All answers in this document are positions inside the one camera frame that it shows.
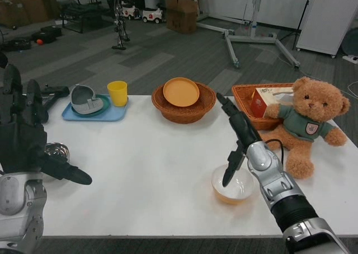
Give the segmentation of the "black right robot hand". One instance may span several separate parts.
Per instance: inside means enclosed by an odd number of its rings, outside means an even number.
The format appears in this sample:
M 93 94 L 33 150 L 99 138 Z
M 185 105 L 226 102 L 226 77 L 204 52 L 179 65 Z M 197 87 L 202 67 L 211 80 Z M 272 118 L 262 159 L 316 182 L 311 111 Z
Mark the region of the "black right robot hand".
M 221 103 L 223 111 L 229 116 L 229 123 L 237 136 L 237 149 L 231 151 L 227 159 L 228 167 L 222 179 L 223 187 L 227 187 L 235 172 L 240 169 L 248 147 L 262 139 L 258 131 L 251 124 L 248 116 L 240 111 L 228 97 L 224 97 L 219 92 L 216 94 L 216 97 Z

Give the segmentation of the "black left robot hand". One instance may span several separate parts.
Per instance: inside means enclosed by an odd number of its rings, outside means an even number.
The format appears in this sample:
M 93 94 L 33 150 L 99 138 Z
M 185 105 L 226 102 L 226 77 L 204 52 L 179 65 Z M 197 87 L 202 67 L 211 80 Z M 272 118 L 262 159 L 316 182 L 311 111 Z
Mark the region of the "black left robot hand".
M 12 64 L 4 70 L 1 87 L 1 166 L 4 173 L 43 172 L 58 180 L 90 185 L 92 178 L 64 157 L 45 152 L 49 118 L 40 86 L 30 80 L 23 90 L 19 70 Z

